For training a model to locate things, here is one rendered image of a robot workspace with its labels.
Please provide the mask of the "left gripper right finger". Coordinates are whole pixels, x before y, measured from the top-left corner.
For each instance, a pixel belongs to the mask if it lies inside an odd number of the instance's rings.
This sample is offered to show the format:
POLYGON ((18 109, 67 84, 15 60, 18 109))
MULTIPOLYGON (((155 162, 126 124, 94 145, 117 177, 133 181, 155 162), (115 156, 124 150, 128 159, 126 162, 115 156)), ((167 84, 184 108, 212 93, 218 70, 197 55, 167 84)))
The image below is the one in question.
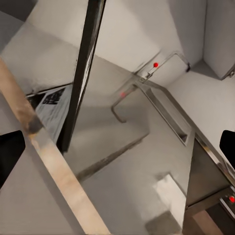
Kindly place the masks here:
POLYGON ((219 147, 235 170, 235 132, 224 130, 219 147))

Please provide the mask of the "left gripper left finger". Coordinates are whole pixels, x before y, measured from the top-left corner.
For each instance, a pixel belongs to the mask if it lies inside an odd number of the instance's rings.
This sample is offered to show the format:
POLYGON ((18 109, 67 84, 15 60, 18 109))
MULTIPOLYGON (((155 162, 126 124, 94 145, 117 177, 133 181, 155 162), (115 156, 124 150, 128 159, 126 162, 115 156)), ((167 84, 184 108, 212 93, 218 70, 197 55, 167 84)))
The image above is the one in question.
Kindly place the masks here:
POLYGON ((4 185, 25 150, 21 130, 0 136, 0 188, 4 185))

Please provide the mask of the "poster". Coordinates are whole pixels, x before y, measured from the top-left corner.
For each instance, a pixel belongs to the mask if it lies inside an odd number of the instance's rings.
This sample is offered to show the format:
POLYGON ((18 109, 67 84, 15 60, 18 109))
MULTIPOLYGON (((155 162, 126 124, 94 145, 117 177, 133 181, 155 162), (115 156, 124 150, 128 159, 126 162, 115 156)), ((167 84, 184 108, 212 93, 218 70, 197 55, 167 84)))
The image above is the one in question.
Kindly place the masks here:
POLYGON ((106 0, 88 0, 61 152, 68 152, 89 80, 106 0))

